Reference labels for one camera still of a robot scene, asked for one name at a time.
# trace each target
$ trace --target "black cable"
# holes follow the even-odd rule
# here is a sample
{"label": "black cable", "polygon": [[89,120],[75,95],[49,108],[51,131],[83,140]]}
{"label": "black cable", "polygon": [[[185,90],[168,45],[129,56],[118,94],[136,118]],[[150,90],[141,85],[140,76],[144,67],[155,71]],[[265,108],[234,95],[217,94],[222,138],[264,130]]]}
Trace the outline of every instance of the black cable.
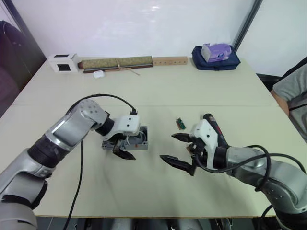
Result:
{"label": "black cable", "polygon": [[265,157],[267,159],[267,168],[265,170],[265,174],[263,176],[263,179],[261,180],[261,183],[255,188],[255,191],[258,192],[262,189],[262,187],[265,185],[265,183],[269,179],[270,172],[271,172],[271,158],[269,156],[269,152],[261,145],[249,145],[249,146],[247,146],[247,148],[259,148],[259,149],[261,149],[264,152]]}
{"label": "black cable", "polygon": [[69,215],[67,217],[66,223],[63,227],[63,230],[66,230],[66,228],[68,227],[69,221],[71,219],[71,214],[72,214],[73,208],[75,206],[75,202],[76,202],[76,199],[77,199],[77,196],[78,196],[78,193],[79,193],[79,190],[80,190],[80,186],[81,186],[82,171],[83,171],[83,140],[81,141],[81,164],[80,164],[80,177],[79,177],[78,188],[77,188],[75,197],[73,198],[73,201],[72,201],[72,204],[71,204],[71,210],[69,211]]}
{"label": "black cable", "polygon": [[273,207],[272,205],[268,206],[268,207],[264,210],[264,212],[262,213],[262,215],[261,215],[261,217],[260,217],[260,220],[259,220],[259,222],[258,222],[257,230],[261,230],[261,229],[262,229],[262,223],[263,223],[263,220],[264,220],[264,218],[265,218],[265,215],[268,213],[268,211],[269,211],[272,207]]}
{"label": "black cable", "polygon": [[293,107],[293,108],[289,108],[289,111],[292,111],[292,110],[295,110],[295,109],[299,109],[299,108],[304,107],[304,106],[306,106],[306,105],[307,105],[307,103],[301,104],[301,105],[296,106],[296,107]]}
{"label": "black cable", "polygon": [[[269,153],[269,156],[270,157],[286,157],[286,158],[289,158],[289,159],[295,161],[298,164],[298,166],[300,167],[300,169],[306,174],[305,168],[302,165],[302,163],[298,159],[296,159],[292,156],[289,156],[289,155],[286,155],[286,154],[281,154],[281,153]],[[260,158],[264,158],[264,157],[266,157],[265,154],[258,155],[258,156],[255,156],[255,157],[248,158],[244,161],[241,161],[240,163],[237,163],[237,164],[235,164],[231,167],[224,168],[224,169],[218,169],[218,170],[208,169],[206,166],[204,166],[199,159],[199,155],[196,155],[196,162],[202,169],[204,169],[207,172],[210,172],[210,173],[225,173],[227,171],[237,169],[237,168],[241,167],[242,165],[247,164],[251,161],[254,161],[254,160],[257,160],[257,159],[260,159]]]}
{"label": "black cable", "polygon": [[98,93],[98,94],[93,94],[93,95],[89,95],[89,96],[86,96],[86,97],[83,97],[79,100],[77,100],[69,109],[68,111],[66,112],[66,115],[82,100],[84,99],[88,99],[88,98],[92,98],[92,97],[113,97],[113,98],[116,98],[116,99],[119,99],[121,101],[123,101],[124,103],[126,103],[128,106],[130,106],[130,108],[132,109],[133,112],[136,112],[136,109],[129,103],[127,102],[126,100],[120,98],[120,97],[117,97],[115,95],[111,95],[111,94],[101,94],[101,93]]}

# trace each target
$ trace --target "white wall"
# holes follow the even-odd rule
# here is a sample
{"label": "white wall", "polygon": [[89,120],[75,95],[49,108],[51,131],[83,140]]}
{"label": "white wall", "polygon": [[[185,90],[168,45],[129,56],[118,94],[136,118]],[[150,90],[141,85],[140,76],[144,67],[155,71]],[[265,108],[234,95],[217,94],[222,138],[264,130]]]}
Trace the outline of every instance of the white wall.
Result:
{"label": "white wall", "polygon": [[253,0],[13,0],[46,56],[190,56],[233,42]]}
{"label": "white wall", "polygon": [[307,0],[264,0],[237,54],[257,73],[295,66],[307,56]]}

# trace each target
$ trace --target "purple tissue box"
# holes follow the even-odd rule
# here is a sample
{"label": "purple tissue box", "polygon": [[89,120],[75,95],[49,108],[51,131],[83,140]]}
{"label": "purple tissue box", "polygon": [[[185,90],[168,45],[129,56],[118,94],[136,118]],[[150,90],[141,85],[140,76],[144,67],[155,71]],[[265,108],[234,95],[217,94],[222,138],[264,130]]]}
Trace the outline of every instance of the purple tissue box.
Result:
{"label": "purple tissue box", "polygon": [[231,54],[231,47],[228,44],[204,44],[201,49],[201,55],[206,62],[224,61],[228,60]]}

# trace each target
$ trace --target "gray shirt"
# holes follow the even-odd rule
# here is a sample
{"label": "gray shirt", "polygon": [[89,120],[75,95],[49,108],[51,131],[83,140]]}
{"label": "gray shirt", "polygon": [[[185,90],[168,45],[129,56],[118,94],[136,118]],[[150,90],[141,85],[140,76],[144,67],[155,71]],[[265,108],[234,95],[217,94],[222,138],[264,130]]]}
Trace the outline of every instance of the gray shirt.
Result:
{"label": "gray shirt", "polygon": [[[289,110],[307,103],[307,64],[274,84],[273,90],[288,102]],[[307,105],[290,111],[289,118],[307,140]]]}

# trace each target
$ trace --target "table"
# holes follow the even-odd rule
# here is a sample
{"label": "table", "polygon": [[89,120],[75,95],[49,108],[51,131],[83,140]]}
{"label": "table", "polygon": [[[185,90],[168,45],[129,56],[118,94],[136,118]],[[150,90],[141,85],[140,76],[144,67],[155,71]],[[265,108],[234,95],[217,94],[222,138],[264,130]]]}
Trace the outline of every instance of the table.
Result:
{"label": "table", "polygon": [[[14,104],[67,105],[94,94],[110,93],[134,106],[270,106],[277,105],[251,67],[242,60],[236,70],[197,70],[190,60],[182,66],[155,66],[131,71],[56,74],[45,62]],[[101,105],[123,105],[116,99],[97,99]]]}
{"label": "table", "polygon": [[[0,171],[73,102],[97,92],[122,96],[137,108],[142,125],[148,126],[149,149],[132,152],[137,160],[126,161],[102,150],[102,138],[90,132],[84,141],[83,182],[74,217],[260,216],[269,202],[253,187],[225,173],[201,169],[191,177],[160,159],[159,155],[169,154],[191,162],[186,144],[170,137],[178,132],[178,117],[189,132],[203,114],[212,113],[230,145],[260,144],[307,165],[305,142],[245,61],[237,70],[224,72],[196,70],[191,63],[135,71],[140,76],[121,71],[94,79],[82,73],[57,75],[45,63],[0,119]],[[130,111],[114,99],[95,100],[111,117]],[[36,215],[68,215],[79,166],[76,147],[48,179]]]}
{"label": "table", "polygon": [[[57,106],[51,110],[43,105],[11,106],[0,120],[0,145],[5,153],[0,162],[0,170],[25,147],[30,147],[66,109],[65,106]],[[104,109],[112,117],[129,111],[128,107],[121,106],[105,106]],[[170,137],[178,132],[175,124],[178,116],[181,116],[187,130],[190,130],[198,122],[200,115],[210,112],[216,117],[229,144],[238,147],[260,144],[269,152],[288,153],[304,165],[307,162],[305,142],[279,107],[141,106],[138,110],[142,124],[149,127],[149,150],[133,152],[136,161],[126,161],[102,150],[102,139],[95,132],[90,132],[84,140],[83,182],[73,216],[261,215],[269,202],[262,193],[256,193],[253,187],[230,178],[225,173],[216,175],[199,168],[195,176],[191,177],[159,158],[160,154],[169,154],[191,162],[185,149],[186,144]],[[78,146],[48,179],[47,193],[41,205],[35,209],[37,215],[68,214],[78,183],[79,165]]]}

